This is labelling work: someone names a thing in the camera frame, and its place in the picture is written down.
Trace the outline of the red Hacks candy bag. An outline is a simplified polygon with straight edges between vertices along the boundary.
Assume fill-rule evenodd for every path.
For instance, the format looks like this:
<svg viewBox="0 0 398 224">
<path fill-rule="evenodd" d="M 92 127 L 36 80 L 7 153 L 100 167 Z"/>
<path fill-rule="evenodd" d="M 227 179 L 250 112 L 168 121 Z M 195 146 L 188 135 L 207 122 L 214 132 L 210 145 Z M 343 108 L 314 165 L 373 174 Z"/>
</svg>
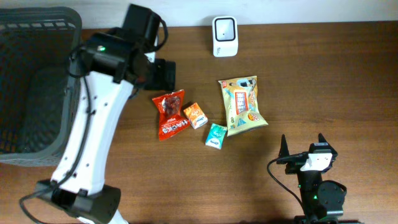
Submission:
<svg viewBox="0 0 398 224">
<path fill-rule="evenodd" d="M 187 118 L 181 115 L 185 90 L 164 94 L 152 99 L 159 111 L 159 140 L 175 136 L 190 126 Z"/>
</svg>

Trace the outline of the teal tissue pack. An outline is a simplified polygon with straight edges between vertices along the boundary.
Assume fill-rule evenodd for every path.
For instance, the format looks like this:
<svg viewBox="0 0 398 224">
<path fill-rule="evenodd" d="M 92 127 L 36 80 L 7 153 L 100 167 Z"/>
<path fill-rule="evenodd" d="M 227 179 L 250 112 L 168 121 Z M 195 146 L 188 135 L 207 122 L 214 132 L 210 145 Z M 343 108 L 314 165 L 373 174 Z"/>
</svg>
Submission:
<svg viewBox="0 0 398 224">
<path fill-rule="evenodd" d="M 205 141 L 205 145 L 216 149 L 221 149 L 226 133 L 227 127 L 213 123 L 208 133 L 208 137 Z"/>
</svg>

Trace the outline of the yellow snack bag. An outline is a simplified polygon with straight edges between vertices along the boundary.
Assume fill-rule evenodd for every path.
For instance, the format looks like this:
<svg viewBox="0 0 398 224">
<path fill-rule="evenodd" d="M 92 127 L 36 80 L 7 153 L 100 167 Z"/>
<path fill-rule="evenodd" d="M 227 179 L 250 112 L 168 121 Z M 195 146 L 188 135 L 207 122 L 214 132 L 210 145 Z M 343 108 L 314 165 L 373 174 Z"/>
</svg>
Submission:
<svg viewBox="0 0 398 224">
<path fill-rule="evenodd" d="M 257 102 L 257 76 L 219 80 L 226 111 L 227 137 L 267 126 Z"/>
</svg>

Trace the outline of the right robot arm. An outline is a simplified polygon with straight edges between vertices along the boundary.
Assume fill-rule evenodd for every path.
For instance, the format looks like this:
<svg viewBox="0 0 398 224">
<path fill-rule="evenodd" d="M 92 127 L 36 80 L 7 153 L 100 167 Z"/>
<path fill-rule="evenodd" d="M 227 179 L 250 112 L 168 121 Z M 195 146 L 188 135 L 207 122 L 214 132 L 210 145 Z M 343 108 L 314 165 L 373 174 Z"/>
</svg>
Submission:
<svg viewBox="0 0 398 224">
<path fill-rule="evenodd" d="M 299 154 L 290 154 L 285 136 L 281 137 L 276 163 L 286 165 L 287 175 L 297 176 L 300 190 L 303 215 L 294 217 L 295 223 L 338 223 L 338 218 L 343 215 L 347 188 L 333 180 L 322 179 L 337 156 L 322 134 L 308 151 Z"/>
</svg>

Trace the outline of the orange tissue pack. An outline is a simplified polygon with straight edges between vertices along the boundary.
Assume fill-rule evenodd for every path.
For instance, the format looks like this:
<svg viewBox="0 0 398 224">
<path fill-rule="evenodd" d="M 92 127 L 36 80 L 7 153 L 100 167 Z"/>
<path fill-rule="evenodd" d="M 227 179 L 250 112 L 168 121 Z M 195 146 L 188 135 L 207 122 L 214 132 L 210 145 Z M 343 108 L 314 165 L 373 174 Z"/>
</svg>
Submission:
<svg viewBox="0 0 398 224">
<path fill-rule="evenodd" d="M 188 118 L 193 129 L 198 129 L 208 122 L 208 118 L 198 103 L 194 103 L 184 109 L 184 114 Z"/>
</svg>

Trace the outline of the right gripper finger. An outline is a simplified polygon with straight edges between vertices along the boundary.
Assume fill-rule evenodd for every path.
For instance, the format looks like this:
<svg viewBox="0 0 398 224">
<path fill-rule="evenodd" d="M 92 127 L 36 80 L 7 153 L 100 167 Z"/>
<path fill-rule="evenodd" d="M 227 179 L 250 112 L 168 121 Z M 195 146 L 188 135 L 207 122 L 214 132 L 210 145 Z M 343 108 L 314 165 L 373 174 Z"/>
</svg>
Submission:
<svg viewBox="0 0 398 224">
<path fill-rule="evenodd" d="M 327 143 L 327 140 L 325 139 L 325 137 L 323 136 L 323 134 L 322 133 L 319 133 L 318 134 L 318 142 L 319 143 Z"/>
<path fill-rule="evenodd" d="M 279 150 L 279 155 L 278 158 L 283 158 L 289 156 L 289 148 L 287 145 L 287 140 L 285 138 L 285 135 L 283 134 L 281 137 L 281 143 L 280 143 L 280 150 Z"/>
</svg>

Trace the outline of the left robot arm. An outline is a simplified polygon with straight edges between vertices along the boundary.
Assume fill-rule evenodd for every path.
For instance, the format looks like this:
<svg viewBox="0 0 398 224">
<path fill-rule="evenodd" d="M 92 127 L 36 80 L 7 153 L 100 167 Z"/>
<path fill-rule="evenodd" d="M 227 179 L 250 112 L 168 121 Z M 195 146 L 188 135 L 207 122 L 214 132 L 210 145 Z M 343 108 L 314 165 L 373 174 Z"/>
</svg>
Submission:
<svg viewBox="0 0 398 224">
<path fill-rule="evenodd" d="M 81 83 L 78 108 L 59 165 L 40 180 L 35 196 L 83 223 L 123 223 L 121 191 L 104 174 L 121 112 L 139 90 L 175 88 L 175 63 L 155 58 L 165 21 L 131 4 L 123 25 L 96 33 L 68 58 L 70 76 Z"/>
</svg>

